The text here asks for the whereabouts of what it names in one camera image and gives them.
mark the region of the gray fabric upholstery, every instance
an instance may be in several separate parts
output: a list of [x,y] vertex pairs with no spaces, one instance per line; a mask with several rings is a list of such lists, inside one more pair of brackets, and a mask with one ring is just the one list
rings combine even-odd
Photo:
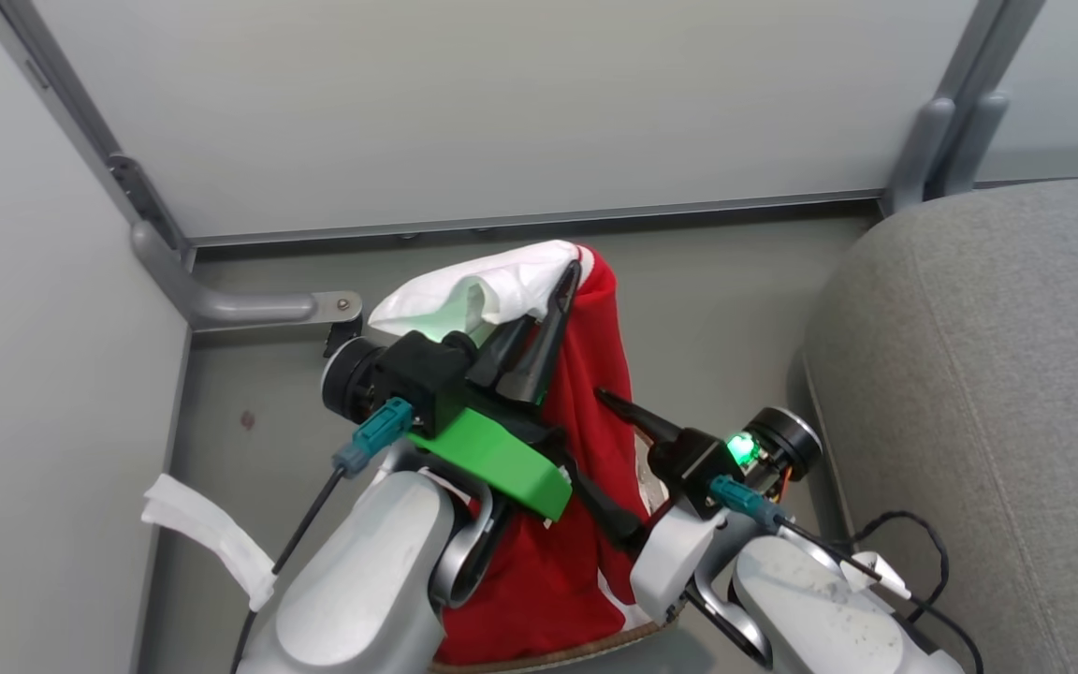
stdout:
[[[805,368],[847,525],[927,518],[951,553],[940,606],[985,670],[1078,671],[1078,181],[876,225],[823,293]],[[938,578],[910,523],[869,547],[918,593]]]

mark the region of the gray floor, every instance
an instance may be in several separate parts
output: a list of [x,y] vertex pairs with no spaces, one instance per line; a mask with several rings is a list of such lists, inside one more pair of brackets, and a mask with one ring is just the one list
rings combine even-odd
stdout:
[[[620,278],[621,329],[636,399],[685,426],[721,435],[764,405],[784,404],[784,375],[813,298],[869,222],[855,215],[577,240],[598,249]],[[227,290],[347,287],[372,307],[414,274],[527,239],[486,235],[464,242],[231,259],[202,263],[196,274]],[[318,328],[211,336],[195,341],[189,363],[171,473],[225,508],[271,554],[326,480],[330,454],[351,432],[318,400],[322,336]],[[282,576],[300,570],[362,487],[338,487]],[[805,526],[817,525],[811,491],[797,487],[786,499]],[[140,671],[225,671],[245,603],[217,559],[162,534]],[[661,635],[562,671],[757,669],[686,610]]]

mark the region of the black cable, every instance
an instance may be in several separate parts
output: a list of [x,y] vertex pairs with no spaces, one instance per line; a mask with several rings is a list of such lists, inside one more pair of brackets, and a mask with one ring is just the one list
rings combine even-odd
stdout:
[[[302,537],[307,533],[307,528],[310,528],[310,523],[314,518],[318,515],[318,511],[322,509],[322,505],[327,503],[330,494],[335,491],[335,485],[338,485],[338,481],[344,478],[347,473],[345,466],[338,466],[327,479],[326,485],[322,486],[322,491],[318,492],[316,499],[310,504],[310,508],[307,509],[307,514],[302,518],[302,522],[299,523],[299,528],[294,531],[294,534],[290,536],[290,542],[286,542],[286,548],[281,551],[280,556],[277,558],[277,562],[273,563],[273,575],[277,576],[281,573],[281,568],[286,567],[286,562],[290,559],[291,554],[294,554],[294,548],[299,547],[299,542],[302,541]],[[252,631],[252,623],[257,621],[257,611],[249,610],[248,618],[245,618],[244,627],[239,630],[239,641],[236,643],[235,656],[231,657],[231,674],[236,674],[236,670],[239,670],[239,661],[244,660],[244,649],[248,647],[248,635]]]
[[[814,534],[807,532],[805,528],[801,528],[801,526],[797,525],[792,520],[788,520],[787,517],[782,517],[779,514],[775,515],[774,522],[803,537],[805,540],[813,542],[813,545],[820,547],[827,554],[842,560],[842,562],[846,562],[847,564],[852,564],[852,566],[857,568],[857,570],[863,572],[865,575],[868,575],[872,579],[875,579],[876,581],[884,580],[884,577],[881,576],[880,573],[873,572],[867,564],[859,562],[859,560],[844,553],[842,550],[838,550],[838,548],[831,546],[830,542],[823,541],[820,537],[814,536]],[[963,628],[959,628],[957,622],[946,618],[945,614],[942,614],[942,611],[934,608],[931,603],[912,595],[910,597],[910,603],[918,609],[926,611],[926,614],[932,615],[932,617],[938,619],[938,621],[942,624],[946,624],[948,628],[951,628],[951,631],[955,632],[955,634],[963,639],[963,643],[968,645],[968,649],[971,651],[971,660],[976,662],[976,674],[983,674],[984,661],[983,658],[980,657],[980,649],[976,647],[976,642],[971,639],[971,635],[968,635],[966,631],[963,631]]]
[[[855,536],[852,536],[851,538],[843,538],[843,540],[830,541],[830,545],[855,546],[856,542],[862,541],[863,538],[868,538],[875,533],[876,529],[880,528],[885,522],[902,520],[902,518],[903,520],[915,521],[917,524],[923,526],[926,533],[929,534],[929,540],[934,542],[934,548],[938,550],[938,575],[940,575],[940,578],[938,578],[938,584],[934,586],[932,592],[929,592],[929,596],[926,597],[926,603],[934,603],[938,601],[938,597],[942,594],[942,590],[946,589],[946,581],[951,578],[951,558],[946,553],[946,546],[942,545],[942,538],[938,535],[938,529],[934,528],[932,525],[923,520],[923,518],[907,511],[907,509],[890,509],[889,512],[885,512],[884,514],[876,517],[875,520],[869,522],[868,525],[863,526],[863,528],[861,528],[859,533],[855,534]],[[916,622],[917,619],[921,618],[922,614],[923,609],[916,608],[912,611],[912,614],[910,614],[910,617],[908,617],[907,620],[909,622]]]

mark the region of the orange wire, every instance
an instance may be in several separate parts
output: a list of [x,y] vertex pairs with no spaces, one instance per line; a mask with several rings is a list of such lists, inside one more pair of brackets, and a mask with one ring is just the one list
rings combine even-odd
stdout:
[[779,494],[776,494],[776,499],[773,503],[778,504],[784,498],[784,494],[788,492],[788,479],[792,477],[792,466],[784,469],[784,474],[782,477],[782,483],[779,483]]

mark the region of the gray ottoman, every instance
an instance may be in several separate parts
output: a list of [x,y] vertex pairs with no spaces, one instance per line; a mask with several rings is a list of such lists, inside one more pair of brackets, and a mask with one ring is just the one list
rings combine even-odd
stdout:
[[[927,518],[951,554],[938,606],[985,670],[1078,671],[1078,181],[877,224],[819,300],[805,372],[847,527],[885,509]],[[923,596],[936,583],[914,525],[868,547]]]

